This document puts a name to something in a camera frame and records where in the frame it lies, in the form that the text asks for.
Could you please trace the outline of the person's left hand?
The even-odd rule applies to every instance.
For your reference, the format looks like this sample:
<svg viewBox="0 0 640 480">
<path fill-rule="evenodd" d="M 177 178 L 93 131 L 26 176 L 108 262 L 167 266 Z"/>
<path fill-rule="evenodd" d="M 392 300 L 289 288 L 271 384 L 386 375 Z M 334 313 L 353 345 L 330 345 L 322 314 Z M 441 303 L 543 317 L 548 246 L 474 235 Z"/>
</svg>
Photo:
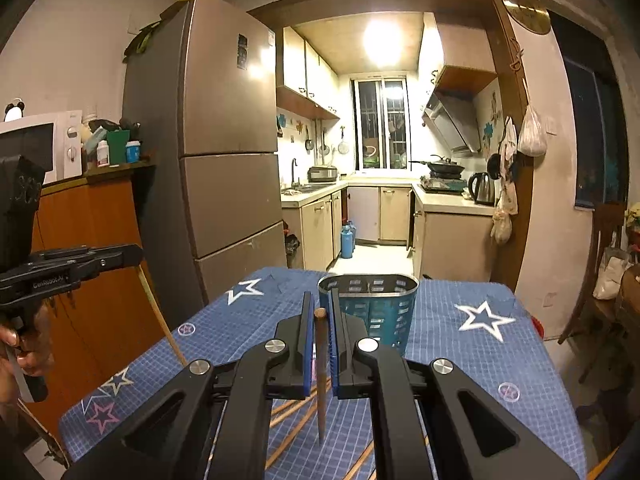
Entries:
<svg viewBox="0 0 640 480">
<path fill-rule="evenodd" d="M 53 365 L 49 311 L 42 304 L 34 316 L 34 325 L 24 335 L 19 335 L 7 322 L 1 323 L 1 405 L 14 404 L 18 387 L 13 367 L 6 355 L 10 348 L 17 365 L 25 375 L 40 377 Z"/>
</svg>

